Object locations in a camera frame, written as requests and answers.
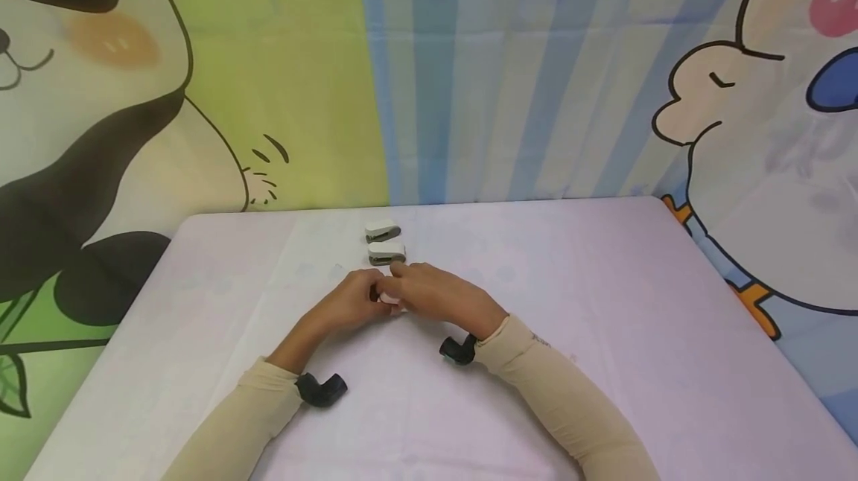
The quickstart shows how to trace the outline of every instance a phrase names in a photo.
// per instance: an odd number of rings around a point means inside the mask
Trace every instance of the panda cheek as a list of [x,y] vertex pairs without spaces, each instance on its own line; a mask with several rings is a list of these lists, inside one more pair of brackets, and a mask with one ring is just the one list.
[[126,13],[75,13],[64,23],[73,49],[98,64],[145,69],[160,60],[158,42],[143,24]]

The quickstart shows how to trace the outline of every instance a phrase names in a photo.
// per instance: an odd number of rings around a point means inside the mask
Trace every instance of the sleeve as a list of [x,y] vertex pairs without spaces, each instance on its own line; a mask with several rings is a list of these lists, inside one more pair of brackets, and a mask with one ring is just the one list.
[[658,481],[631,424],[587,375],[520,321],[476,346],[477,362],[513,385],[588,481]]
[[301,406],[298,375],[260,357],[179,452],[162,481],[244,481]]

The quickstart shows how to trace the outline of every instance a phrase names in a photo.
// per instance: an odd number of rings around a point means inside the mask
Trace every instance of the pink spot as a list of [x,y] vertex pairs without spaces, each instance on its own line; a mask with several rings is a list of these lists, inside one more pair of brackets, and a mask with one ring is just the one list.
[[810,22],[823,36],[852,34],[858,31],[858,0],[813,0]]

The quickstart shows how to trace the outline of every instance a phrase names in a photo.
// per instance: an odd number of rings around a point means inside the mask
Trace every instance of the person's right hand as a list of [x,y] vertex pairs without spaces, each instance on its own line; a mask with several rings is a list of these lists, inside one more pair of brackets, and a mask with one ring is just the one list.
[[390,273],[376,282],[379,293],[400,299],[417,316],[464,328],[478,340],[491,336],[509,315],[485,290],[428,263],[394,261]]

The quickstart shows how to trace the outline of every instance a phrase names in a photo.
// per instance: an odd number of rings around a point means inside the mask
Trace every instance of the cartoon backdrop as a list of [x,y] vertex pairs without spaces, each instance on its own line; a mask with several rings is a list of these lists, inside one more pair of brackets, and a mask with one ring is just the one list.
[[386,203],[664,197],[858,441],[857,129],[858,0],[0,0],[0,477],[182,218]]

